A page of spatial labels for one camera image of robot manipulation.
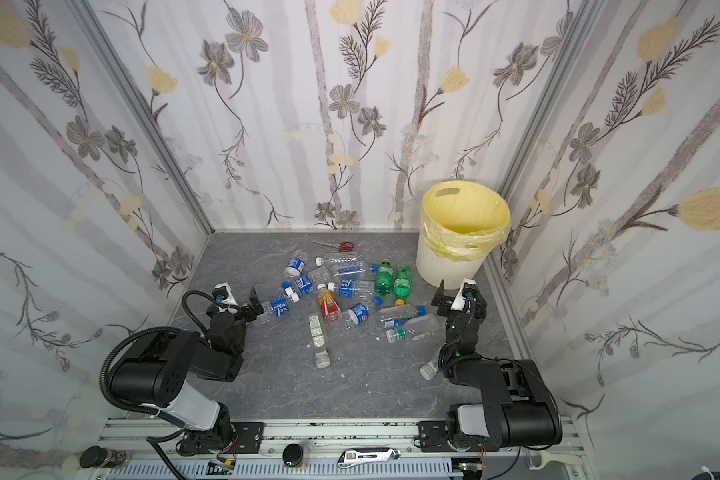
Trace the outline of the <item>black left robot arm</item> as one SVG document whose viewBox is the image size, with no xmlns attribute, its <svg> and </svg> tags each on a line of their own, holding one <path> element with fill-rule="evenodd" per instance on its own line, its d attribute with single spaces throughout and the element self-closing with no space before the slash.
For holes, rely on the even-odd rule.
<svg viewBox="0 0 720 480">
<path fill-rule="evenodd" d="M 263 313 L 255 291 L 243 304 L 228 284 L 202 293 L 209 301 L 208 324 L 194 330 L 150 327 L 117 344 L 99 374 L 99 387 L 113 406 L 160 418 L 176 432 L 148 441 L 158 448 L 175 441 L 184 457 L 215 454 L 256 454 L 264 425 L 232 420 L 226 405 L 209 399 L 192 385 L 188 375 L 217 382 L 233 382 L 243 365 L 247 326 Z"/>
</svg>

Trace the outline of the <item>crushed clear bottle back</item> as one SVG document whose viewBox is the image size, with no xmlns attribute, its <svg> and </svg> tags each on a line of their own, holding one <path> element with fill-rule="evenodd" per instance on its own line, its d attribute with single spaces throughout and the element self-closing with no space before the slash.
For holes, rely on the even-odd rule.
<svg viewBox="0 0 720 480">
<path fill-rule="evenodd" d="M 315 263 L 318 267 L 334 267 L 334 266 L 348 266 L 355 264 L 358 261 L 358 256 L 355 252 L 333 252 L 315 258 Z"/>
</svg>

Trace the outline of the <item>blue label bottle back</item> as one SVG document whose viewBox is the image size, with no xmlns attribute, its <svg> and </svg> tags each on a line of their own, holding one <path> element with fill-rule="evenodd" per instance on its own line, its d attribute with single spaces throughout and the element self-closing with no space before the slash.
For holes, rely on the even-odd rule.
<svg viewBox="0 0 720 480">
<path fill-rule="evenodd" d="M 284 269 L 285 274 L 291 278 L 302 276 L 306 268 L 307 260 L 308 254 L 304 250 L 295 250 L 286 264 Z"/>
</svg>

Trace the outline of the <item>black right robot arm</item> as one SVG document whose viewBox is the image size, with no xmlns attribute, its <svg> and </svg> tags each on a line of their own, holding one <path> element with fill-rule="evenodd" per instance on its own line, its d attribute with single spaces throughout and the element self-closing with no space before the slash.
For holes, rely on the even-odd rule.
<svg viewBox="0 0 720 480">
<path fill-rule="evenodd" d="M 435 371 L 453 385 L 478 390 L 480 401 L 453 404 L 443 420 L 419 422 L 416 447 L 424 453 L 480 453 L 560 444 L 561 414 L 535 362 L 477 352 L 487 302 L 476 283 L 466 279 L 457 294 L 448 295 L 441 282 L 431 305 L 445 319 L 445 342 L 434 357 Z"/>
</svg>

